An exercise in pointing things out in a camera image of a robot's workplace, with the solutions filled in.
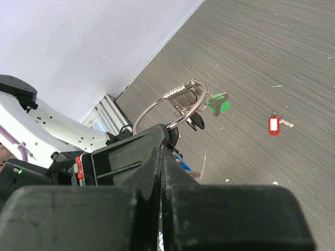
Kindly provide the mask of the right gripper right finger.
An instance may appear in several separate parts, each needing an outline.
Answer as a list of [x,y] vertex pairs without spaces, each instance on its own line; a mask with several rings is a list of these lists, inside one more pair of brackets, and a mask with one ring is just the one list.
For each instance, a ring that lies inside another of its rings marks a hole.
[[161,152],[165,250],[315,250],[294,194],[276,185],[201,185]]

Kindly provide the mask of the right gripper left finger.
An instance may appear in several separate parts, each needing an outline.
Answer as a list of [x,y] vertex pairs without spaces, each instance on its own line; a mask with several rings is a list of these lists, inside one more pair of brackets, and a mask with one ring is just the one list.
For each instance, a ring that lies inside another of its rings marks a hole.
[[17,160],[1,172],[1,250],[157,250],[160,151],[120,186],[42,184]]

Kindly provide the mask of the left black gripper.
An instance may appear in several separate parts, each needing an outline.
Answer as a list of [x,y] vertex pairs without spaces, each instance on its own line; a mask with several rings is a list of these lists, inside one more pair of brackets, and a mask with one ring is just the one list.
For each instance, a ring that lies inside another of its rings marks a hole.
[[168,130],[158,124],[136,135],[92,152],[55,152],[47,171],[55,185],[120,185],[142,166],[154,149],[176,146],[178,128]]

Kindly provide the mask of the blue tagged key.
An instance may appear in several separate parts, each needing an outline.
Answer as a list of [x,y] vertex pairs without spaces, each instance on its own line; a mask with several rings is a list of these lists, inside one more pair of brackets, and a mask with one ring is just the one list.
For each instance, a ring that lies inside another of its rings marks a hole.
[[183,161],[183,155],[174,154],[175,160],[178,162],[178,164],[185,170],[185,171],[191,171],[191,168]]

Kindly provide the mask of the metal keyring with keys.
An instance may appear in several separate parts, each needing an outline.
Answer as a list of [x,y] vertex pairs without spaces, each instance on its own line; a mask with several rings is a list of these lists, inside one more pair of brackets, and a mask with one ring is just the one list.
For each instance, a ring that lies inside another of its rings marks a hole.
[[143,118],[149,113],[149,111],[165,100],[169,101],[169,103],[173,106],[177,116],[176,121],[166,126],[170,131],[177,128],[185,121],[193,127],[194,130],[196,130],[197,127],[201,128],[202,125],[196,124],[196,120],[192,119],[192,116],[195,113],[202,112],[209,107],[213,112],[213,116],[218,117],[221,112],[228,109],[228,99],[229,94],[227,92],[210,95],[208,87],[204,82],[198,79],[193,79],[168,91],[162,97],[154,101],[135,121],[132,132],[136,135],[138,133],[138,125]]

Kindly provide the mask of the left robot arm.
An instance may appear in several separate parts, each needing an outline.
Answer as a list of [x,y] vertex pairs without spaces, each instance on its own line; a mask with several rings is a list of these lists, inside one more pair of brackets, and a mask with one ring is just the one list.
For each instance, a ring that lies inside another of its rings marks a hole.
[[1,195],[25,186],[116,186],[163,162],[181,166],[173,153],[177,133],[163,124],[118,135],[88,128],[53,110],[29,84],[1,76],[1,143],[14,157],[2,163]]

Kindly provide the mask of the aluminium corner profile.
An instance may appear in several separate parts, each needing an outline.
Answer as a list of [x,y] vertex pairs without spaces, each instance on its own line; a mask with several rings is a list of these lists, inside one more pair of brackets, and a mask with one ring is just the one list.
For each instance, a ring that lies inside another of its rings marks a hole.
[[97,131],[118,135],[124,130],[132,132],[132,123],[115,100],[106,94],[82,121],[82,124]]

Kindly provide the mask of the red tagged key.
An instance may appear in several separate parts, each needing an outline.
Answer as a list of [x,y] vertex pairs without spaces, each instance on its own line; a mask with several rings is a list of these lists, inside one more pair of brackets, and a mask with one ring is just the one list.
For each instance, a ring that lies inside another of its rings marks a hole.
[[269,134],[272,136],[276,136],[279,134],[280,132],[280,125],[284,125],[287,126],[289,128],[292,128],[294,126],[294,124],[283,120],[282,116],[277,114],[277,113],[269,113],[269,118],[268,118],[268,130],[269,130]]

